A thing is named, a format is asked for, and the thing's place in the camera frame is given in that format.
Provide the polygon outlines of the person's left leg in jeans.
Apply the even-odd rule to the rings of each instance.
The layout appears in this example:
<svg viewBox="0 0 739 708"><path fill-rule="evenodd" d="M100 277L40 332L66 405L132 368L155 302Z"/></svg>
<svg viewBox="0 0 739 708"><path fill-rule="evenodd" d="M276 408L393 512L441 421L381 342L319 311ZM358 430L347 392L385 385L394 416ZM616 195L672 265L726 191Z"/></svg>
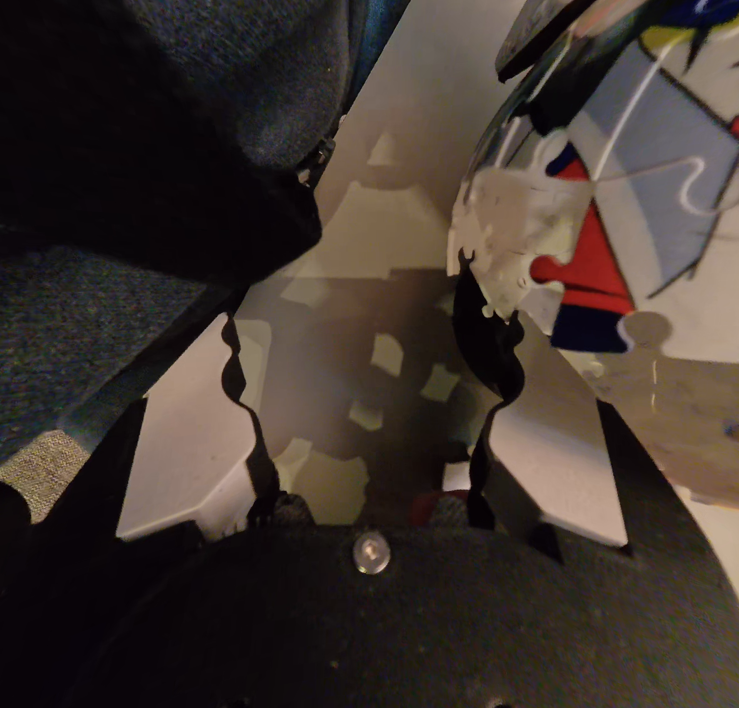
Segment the person's left leg in jeans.
<svg viewBox="0 0 739 708"><path fill-rule="evenodd" d="M411 0L348 0L349 69L342 112L347 113Z"/></svg>

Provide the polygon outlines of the colourful puzzle ball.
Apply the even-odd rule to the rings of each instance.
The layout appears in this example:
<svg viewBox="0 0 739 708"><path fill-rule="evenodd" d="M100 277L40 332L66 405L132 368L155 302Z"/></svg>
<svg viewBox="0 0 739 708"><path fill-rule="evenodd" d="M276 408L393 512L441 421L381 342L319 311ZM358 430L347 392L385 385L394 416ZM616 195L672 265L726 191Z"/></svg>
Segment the colourful puzzle ball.
<svg viewBox="0 0 739 708"><path fill-rule="evenodd" d="M447 270L526 313L667 478L737 509L738 0L597 0L461 180Z"/></svg>

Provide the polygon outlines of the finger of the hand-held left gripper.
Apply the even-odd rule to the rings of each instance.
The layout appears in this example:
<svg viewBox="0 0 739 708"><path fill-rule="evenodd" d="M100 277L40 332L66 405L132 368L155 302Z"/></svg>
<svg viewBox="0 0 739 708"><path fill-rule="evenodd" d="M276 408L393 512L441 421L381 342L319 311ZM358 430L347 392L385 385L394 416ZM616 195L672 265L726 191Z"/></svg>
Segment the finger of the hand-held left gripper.
<svg viewBox="0 0 739 708"><path fill-rule="evenodd" d="M533 65L597 0L526 0L495 61L500 82Z"/></svg>

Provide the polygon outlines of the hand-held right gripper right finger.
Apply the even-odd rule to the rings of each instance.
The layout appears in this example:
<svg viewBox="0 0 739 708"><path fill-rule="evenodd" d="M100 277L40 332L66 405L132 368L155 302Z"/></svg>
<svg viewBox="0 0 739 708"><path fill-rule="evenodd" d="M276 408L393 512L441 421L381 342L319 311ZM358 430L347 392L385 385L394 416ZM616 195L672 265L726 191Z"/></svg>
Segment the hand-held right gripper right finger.
<svg viewBox="0 0 739 708"><path fill-rule="evenodd" d="M518 539L549 524L609 547L628 543L596 396L526 313L508 355L507 395L485 419L470 492Z"/></svg>

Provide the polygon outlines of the black ball stand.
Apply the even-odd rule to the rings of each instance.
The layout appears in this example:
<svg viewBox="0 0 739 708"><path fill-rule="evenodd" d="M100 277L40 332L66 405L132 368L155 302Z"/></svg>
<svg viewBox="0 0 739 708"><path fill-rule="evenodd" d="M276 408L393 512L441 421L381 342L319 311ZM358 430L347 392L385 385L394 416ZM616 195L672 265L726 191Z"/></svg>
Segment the black ball stand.
<svg viewBox="0 0 739 708"><path fill-rule="evenodd" d="M485 316L486 301L468 269L461 271L455 288L451 317L457 346L477 379L504 404L522 392L525 374L515 350L525 335L519 311L505 321L498 314Z"/></svg>

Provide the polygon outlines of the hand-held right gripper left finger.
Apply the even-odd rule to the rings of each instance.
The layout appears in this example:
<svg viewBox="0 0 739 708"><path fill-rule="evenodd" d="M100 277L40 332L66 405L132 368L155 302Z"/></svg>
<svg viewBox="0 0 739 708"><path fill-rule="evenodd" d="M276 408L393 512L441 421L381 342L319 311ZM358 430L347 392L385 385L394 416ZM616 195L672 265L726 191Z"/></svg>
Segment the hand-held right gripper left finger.
<svg viewBox="0 0 739 708"><path fill-rule="evenodd" d="M221 313L148 391L118 539L194 523L217 541L272 520L279 475L241 402L239 350L234 319Z"/></svg>

